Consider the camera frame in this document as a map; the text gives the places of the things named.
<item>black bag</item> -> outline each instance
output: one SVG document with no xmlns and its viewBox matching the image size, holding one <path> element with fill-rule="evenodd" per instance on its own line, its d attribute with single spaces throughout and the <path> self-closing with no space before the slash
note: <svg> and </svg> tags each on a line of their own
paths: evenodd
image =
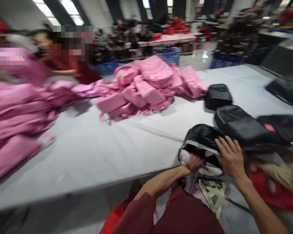
<svg viewBox="0 0 293 234">
<path fill-rule="evenodd" d="M 293 115 L 266 115 L 258 117 L 257 121 L 285 141 L 293 142 Z"/>
<path fill-rule="evenodd" d="M 205 107 L 210 110 L 216 110 L 217 107 L 222 107 L 232 104 L 232 97 L 225 84 L 213 84 L 208 88 L 205 97 Z"/>
<path fill-rule="evenodd" d="M 293 77 L 278 78 L 267 85 L 266 90 L 293 106 Z"/>
<path fill-rule="evenodd" d="M 211 169 L 211 171 L 213 171 L 215 168 L 218 168 L 220 169 L 220 172 L 218 172 L 218 174 L 210 174 L 206 176 L 222 176 L 222 167 L 215 156 L 215 154 L 220 155 L 220 153 L 218 152 L 219 149 L 215 143 L 215 138 L 224 136 L 225 135 L 215 127 L 206 124 L 195 125 L 188 131 L 183 145 L 179 149 L 179 162 L 183 163 L 183 160 L 186 160 L 186 158 L 184 157 L 184 151 L 187 151 L 188 153 L 195 154 L 202 159 L 205 158 L 206 167 L 203 169 L 202 174 L 204 174 L 204 172 L 208 173 L 208 169 Z"/>
<path fill-rule="evenodd" d="M 263 143 L 287 145 L 279 136 L 269 132 L 241 107 L 235 105 L 219 107 L 214 118 L 218 128 L 236 139 L 241 146 Z"/>
</svg>

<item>red label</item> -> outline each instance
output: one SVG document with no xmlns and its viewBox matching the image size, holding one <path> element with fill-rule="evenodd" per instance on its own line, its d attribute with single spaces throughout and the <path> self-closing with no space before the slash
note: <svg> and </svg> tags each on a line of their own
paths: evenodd
<svg viewBox="0 0 293 234">
<path fill-rule="evenodd" d="M 271 124 L 265 123 L 264 126 L 269 132 L 276 132 L 276 130 Z"/>
</svg>

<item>blue crate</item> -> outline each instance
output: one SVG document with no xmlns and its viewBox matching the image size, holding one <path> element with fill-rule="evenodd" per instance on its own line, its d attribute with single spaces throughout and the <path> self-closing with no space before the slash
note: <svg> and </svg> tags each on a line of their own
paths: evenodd
<svg viewBox="0 0 293 234">
<path fill-rule="evenodd" d="M 113 74 L 117 67 L 118 62 L 115 59 L 107 63 L 92 64 L 92 68 L 95 69 L 100 75 Z"/>
<path fill-rule="evenodd" d="M 225 59 L 224 56 L 220 56 L 218 58 L 213 57 L 213 61 L 211 63 L 210 69 L 231 67 L 231 66 L 241 65 L 243 63 L 244 63 L 244 59 L 235 61 L 234 58 Z"/>
<path fill-rule="evenodd" d="M 180 60 L 180 49 L 178 47 L 172 47 L 175 49 L 174 52 L 170 53 L 163 53 L 163 54 L 157 54 L 162 60 L 164 60 L 169 66 L 172 66 L 173 63 L 176 65 L 179 65 Z"/>
</svg>

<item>gray tabletop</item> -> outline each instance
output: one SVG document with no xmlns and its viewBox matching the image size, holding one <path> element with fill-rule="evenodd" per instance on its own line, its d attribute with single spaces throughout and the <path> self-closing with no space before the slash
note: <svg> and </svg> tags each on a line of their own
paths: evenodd
<svg viewBox="0 0 293 234">
<path fill-rule="evenodd" d="M 253 117 L 293 114 L 264 86 L 273 76 L 245 65 L 199 71 L 209 86 L 226 84 L 234 104 Z M 161 113 L 119 122 L 99 120 L 90 100 L 61 113 L 49 131 L 56 141 L 0 184 L 0 210 L 86 189 L 101 189 L 179 164 L 177 152 L 196 124 L 213 125 L 204 101 L 175 97 Z"/>
</svg>

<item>hand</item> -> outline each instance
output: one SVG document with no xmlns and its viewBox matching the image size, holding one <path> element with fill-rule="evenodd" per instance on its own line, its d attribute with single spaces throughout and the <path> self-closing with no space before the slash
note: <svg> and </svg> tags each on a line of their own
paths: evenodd
<svg viewBox="0 0 293 234">
<path fill-rule="evenodd" d="M 244 159 L 242 150 L 237 140 L 232 141 L 230 137 L 225 136 L 226 141 L 219 137 L 215 142 L 224 158 L 217 156 L 219 163 L 224 171 L 233 178 L 237 185 L 242 182 L 249 182 L 244 169 Z"/>
<path fill-rule="evenodd" d="M 200 157 L 190 154 L 190 157 L 183 166 L 187 168 L 190 172 L 196 172 L 200 167 L 205 164 L 205 160 Z"/>
</svg>

